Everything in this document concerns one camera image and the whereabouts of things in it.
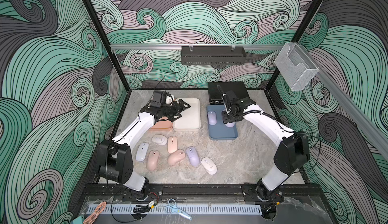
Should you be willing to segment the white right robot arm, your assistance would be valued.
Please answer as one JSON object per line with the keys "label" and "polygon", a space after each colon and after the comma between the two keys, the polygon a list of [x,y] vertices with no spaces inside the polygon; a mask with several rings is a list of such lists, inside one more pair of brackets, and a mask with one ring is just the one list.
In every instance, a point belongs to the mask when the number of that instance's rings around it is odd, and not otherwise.
{"label": "white right robot arm", "polygon": [[233,91],[224,92],[221,88],[219,91],[225,105],[222,113],[225,124],[246,120],[266,134],[277,147],[272,168],[258,182],[264,198],[310,160],[308,137],[281,124],[251,98],[237,98]]}

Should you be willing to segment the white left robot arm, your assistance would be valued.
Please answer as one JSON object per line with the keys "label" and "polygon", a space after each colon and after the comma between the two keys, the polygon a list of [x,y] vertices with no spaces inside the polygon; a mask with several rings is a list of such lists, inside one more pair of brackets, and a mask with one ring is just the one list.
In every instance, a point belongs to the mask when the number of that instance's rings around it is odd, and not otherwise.
{"label": "white left robot arm", "polygon": [[170,104],[150,101],[142,107],[137,118],[121,134],[100,143],[97,155],[99,176],[141,192],[146,184],[146,178],[134,171],[132,148],[161,118],[165,117],[174,122],[189,108],[190,104],[183,99]]}

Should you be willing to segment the purple mouse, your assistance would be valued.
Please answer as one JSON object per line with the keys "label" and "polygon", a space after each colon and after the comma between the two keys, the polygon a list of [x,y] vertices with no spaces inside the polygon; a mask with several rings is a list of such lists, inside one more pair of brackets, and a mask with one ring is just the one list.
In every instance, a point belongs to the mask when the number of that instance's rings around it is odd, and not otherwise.
{"label": "purple mouse", "polygon": [[217,114],[214,111],[207,112],[208,124],[210,126],[215,126],[217,124]]}
{"label": "purple mouse", "polygon": [[233,128],[235,126],[235,123],[226,123],[225,126],[228,128]]}
{"label": "purple mouse", "polygon": [[186,153],[192,166],[198,166],[200,164],[200,158],[195,147],[188,147]]}

